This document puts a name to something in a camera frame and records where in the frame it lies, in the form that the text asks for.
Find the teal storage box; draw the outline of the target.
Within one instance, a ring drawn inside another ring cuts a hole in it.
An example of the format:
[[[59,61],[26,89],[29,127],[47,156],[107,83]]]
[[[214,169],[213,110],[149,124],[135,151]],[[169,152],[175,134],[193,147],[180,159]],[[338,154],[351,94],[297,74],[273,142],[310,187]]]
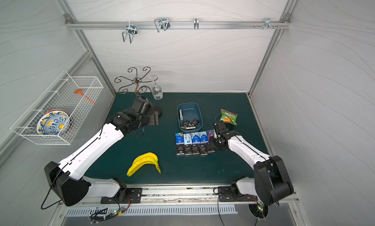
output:
[[[183,120],[180,120],[179,110],[182,110],[183,118],[184,120],[193,120],[194,118],[198,119],[200,123],[196,126],[196,129],[192,130],[186,130],[184,128],[181,128],[181,124]],[[199,105],[194,102],[189,103],[182,103],[177,106],[177,118],[178,118],[178,124],[179,128],[183,133],[191,133],[191,132],[199,132],[203,128],[203,117],[202,113],[200,111]]]

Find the black tissue pack top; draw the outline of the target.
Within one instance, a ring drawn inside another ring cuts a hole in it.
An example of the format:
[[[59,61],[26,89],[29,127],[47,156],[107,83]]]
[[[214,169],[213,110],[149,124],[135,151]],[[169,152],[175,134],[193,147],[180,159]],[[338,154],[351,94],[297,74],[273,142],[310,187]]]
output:
[[[209,144],[207,145],[207,152],[208,153],[214,153],[215,152],[215,149],[212,148]]]

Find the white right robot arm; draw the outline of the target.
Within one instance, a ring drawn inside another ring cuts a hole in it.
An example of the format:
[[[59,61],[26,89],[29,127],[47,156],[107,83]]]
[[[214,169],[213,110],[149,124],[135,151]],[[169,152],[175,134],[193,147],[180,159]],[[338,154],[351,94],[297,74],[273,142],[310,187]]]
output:
[[[279,156],[270,156],[255,148],[236,131],[209,138],[209,148],[229,150],[236,153],[254,171],[254,177],[235,180],[233,192],[240,196],[257,197],[270,206],[294,194],[294,187],[284,161]]]

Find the dark blue tissue pack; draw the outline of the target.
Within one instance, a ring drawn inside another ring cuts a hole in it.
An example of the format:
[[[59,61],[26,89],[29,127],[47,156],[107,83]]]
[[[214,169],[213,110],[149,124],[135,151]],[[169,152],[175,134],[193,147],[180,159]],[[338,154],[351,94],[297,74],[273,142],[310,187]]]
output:
[[[183,145],[184,142],[184,134],[182,132],[175,134],[175,143],[177,145]]]

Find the red blue tissue pack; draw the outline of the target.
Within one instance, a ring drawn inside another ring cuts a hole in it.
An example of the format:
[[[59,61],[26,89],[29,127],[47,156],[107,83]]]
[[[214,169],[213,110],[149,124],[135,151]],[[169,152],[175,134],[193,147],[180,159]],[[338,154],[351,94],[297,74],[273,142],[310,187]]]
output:
[[[207,130],[206,133],[207,133],[208,139],[215,138],[215,132],[214,132],[214,130]]]

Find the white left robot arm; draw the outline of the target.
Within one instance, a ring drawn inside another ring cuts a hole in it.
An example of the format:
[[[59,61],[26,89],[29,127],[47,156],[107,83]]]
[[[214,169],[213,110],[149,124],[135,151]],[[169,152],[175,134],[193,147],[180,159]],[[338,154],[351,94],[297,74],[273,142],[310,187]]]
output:
[[[158,125],[162,114],[156,106],[136,98],[131,108],[115,113],[89,141],[59,163],[50,162],[45,174],[50,189],[66,206],[87,198],[106,198],[112,202],[126,201],[127,186],[118,178],[96,179],[85,176],[86,171],[110,147],[130,133],[145,126]]]

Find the white blue tissue pack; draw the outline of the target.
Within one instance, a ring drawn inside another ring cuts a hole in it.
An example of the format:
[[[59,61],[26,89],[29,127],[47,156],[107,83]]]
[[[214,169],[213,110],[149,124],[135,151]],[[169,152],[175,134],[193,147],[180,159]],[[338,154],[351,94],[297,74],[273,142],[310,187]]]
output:
[[[190,133],[184,133],[184,145],[192,145],[192,136]]]

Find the light blue tissue pack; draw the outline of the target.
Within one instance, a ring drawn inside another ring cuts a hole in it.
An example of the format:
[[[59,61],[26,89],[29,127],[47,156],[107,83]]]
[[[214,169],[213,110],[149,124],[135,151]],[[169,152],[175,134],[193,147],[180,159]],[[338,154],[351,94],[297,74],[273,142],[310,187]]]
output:
[[[201,144],[206,144],[209,142],[209,138],[207,136],[207,132],[206,131],[200,131],[199,132],[199,138],[200,138],[200,143]]]
[[[201,143],[200,132],[193,132],[193,133],[191,133],[191,140],[192,140],[192,144],[193,145],[200,144]]]

